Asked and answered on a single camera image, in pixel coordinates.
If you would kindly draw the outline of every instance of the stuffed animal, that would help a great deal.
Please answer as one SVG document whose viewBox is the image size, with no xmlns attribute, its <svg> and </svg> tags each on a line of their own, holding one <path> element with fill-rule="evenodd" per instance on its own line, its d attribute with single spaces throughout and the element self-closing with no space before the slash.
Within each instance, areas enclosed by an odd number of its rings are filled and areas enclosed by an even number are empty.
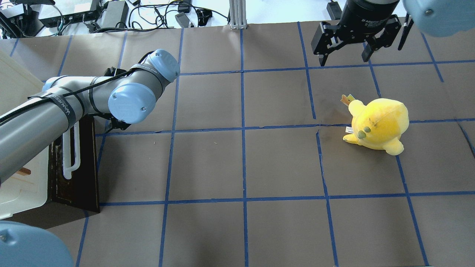
<svg viewBox="0 0 475 267">
<path fill-rule="evenodd" d="M 352 95 L 342 95 L 341 101 L 348 106 L 353 116 L 353 133 L 345 135 L 344 141 L 385 150 L 393 156 L 402 153 L 404 146 L 399 138 L 409 127 L 408 109 L 403 103 L 378 98 L 364 105 Z"/>
</svg>

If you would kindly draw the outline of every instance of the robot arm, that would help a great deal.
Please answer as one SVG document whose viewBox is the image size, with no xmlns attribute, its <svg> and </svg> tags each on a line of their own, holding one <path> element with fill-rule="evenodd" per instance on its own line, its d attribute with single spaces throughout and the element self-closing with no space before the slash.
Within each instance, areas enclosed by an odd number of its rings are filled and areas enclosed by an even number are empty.
<svg viewBox="0 0 475 267">
<path fill-rule="evenodd" d="M 144 120 L 179 73 L 175 58 L 158 49 L 141 64 L 112 78 L 49 79 L 43 92 L 0 117 L 0 181 L 9 178 L 87 114 L 109 116 L 122 125 Z"/>
<path fill-rule="evenodd" d="M 419 29 L 435 37 L 451 36 L 461 30 L 475 27 L 475 1 L 473 0 L 402 0 L 404 8 L 412 16 L 409 26 L 399 44 L 402 49 L 412 23 Z M 328 55 L 347 44 L 365 43 L 361 54 L 367 62 L 373 52 L 382 47 L 390 47 L 394 42 L 401 23 L 393 11 L 399 0 L 347 0 L 342 18 L 337 25 L 323 21 L 313 40 L 312 50 L 318 55 L 320 65 L 325 66 Z"/>
</svg>

